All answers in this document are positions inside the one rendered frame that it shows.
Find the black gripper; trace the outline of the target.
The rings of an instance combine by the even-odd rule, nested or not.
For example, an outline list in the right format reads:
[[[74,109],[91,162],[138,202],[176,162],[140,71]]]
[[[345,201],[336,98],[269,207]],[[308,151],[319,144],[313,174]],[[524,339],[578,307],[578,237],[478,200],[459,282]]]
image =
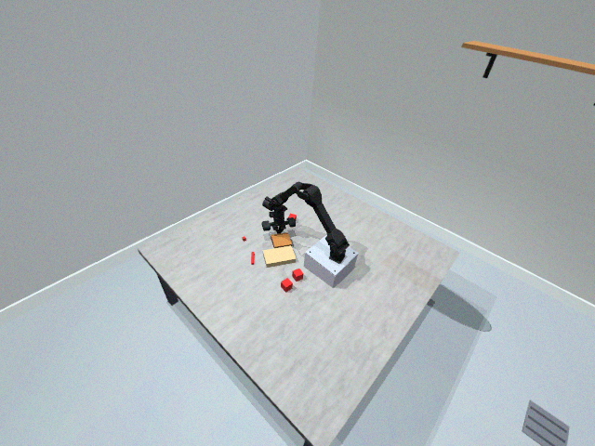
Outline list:
[[[276,230],[277,234],[282,233],[283,230],[286,229],[285,225],[289,225],[289,227],[295,227],[296,226],[296,221],[293,217],[289,217],[287,219],[287,221],[284,221],[284,216],[282,217],[277,217],[274,216],[274,222],[269,222],[268,221],[262,221],[262,228],[264,231],[266,230],[270,230],[271,227],[273,228],[273,230]],[[278,229],[279,226],[279,229]]]

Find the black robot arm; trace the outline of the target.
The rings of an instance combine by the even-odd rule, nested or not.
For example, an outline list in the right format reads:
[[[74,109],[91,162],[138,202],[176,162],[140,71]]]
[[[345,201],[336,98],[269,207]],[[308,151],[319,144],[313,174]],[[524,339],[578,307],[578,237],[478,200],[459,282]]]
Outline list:
[[[288,190],[277,194],[273,198],[270,198],[268,196],[265,197],[265,200],[263,201],[262,205],[270,211],[274,210],[273,212],[269,212],[270,217],[273,217],[274,221],[274,216],[284,216],[284,211],[286,211],[287,208],[283,205],[283,203],[285,203],[288,200],[288,198],[294,193],[296,193],[298,198],[304,200],[306,204],[311,206],[315,211],[317,217],[320,219],[327,233],[325,240],[330,246],[329,259],[337,262],[338,264],[341,264],[342,260],[345,257],[346,249],[350,245],[342,231],[338,230],[335,227],[331,217],[328,215],[326,209],[324,208],[324,205],[322,203],[322,194],[317,186],[309,183],[297,182],[294,185],[292,185]]]

